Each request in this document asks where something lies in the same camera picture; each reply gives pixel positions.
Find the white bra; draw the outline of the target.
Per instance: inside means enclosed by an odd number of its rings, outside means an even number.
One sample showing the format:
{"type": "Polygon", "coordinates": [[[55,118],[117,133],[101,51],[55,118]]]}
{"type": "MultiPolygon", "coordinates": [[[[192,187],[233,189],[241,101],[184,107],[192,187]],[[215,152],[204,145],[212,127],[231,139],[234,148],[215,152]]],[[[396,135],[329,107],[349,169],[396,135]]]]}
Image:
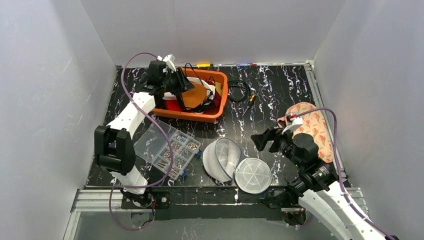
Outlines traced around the white bra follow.
{"type": "MultiPolygon", "coordinates": [[[[187,79],[193,84],[196,83],[196,84],[204,86],[209,92],[211,92],[213,95],[215,95],[216,87],[214,85],[210,85],[206,81],[199,79],[197,77],[187,77],[187,79]]],[[[165,92],[164,97],[162,99],[163,100],[176,100],[177,97],[170,92],[165,92]]]]}

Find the peach print mesh laundry bag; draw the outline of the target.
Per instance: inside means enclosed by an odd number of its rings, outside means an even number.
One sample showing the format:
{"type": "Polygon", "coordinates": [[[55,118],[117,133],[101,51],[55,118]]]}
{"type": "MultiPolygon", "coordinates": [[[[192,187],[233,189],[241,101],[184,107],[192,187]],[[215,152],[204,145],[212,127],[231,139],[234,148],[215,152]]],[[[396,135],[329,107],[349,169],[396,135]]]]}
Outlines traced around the peach print mesh laundry bag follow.
{"type": "MultiPolygon", "coordinates": [[[[285,116],[292,114],[300,114],[315,109],[316,106],[308,102],[299,102],[288,108],[285,115],[277,119],[280,128],[285,128],[287,120],[285,116]]],[[[314,111],[302,116],[303,124],[293,132],[294,136],[304,133],[313,137],[314,142],[318,145],[318,156],[326,163],[334,161],[333,144],[331,143],[327,130],[327,123],[321,111],[314,111]]]]}

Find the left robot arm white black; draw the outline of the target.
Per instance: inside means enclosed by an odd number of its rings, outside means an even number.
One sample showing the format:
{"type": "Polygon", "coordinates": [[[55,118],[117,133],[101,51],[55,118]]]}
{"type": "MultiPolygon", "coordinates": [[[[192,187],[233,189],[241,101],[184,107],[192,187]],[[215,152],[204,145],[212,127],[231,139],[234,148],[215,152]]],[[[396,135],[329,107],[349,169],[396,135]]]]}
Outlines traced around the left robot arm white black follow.
{"type": "Polygon", "coordinates": [[[94,131],[94,162],[110,172],[121,182],[123,189],[134,195],[143,195],[150,187],[148,181],[135,166],[136,153],[132,138],[145,118],[157,108],[164,108],[164,95],[178,95],[194,89],[194,85],[174,64],[173,55],[158,57],[150,62],[145,83],[140,91],[129,96],[129,104],[106,126],[94,131]]]}

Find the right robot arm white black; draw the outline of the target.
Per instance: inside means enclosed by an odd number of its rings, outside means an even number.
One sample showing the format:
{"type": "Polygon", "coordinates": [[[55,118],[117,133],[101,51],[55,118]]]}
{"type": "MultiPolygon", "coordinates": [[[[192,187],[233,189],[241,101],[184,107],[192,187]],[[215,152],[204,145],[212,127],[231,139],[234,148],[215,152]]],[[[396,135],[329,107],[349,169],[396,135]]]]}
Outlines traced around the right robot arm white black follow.
{"type": "Polygon", "coordinates": [[[257,150],[271,141],[269,152],[280,152],[298,168],[298,177],[283,195],[312,213],[338,240],[396,240],[379,230],[339,182],[335,167],[319,157],[311,135],[287,128],[269,128],[251,136],[257,150]]]}

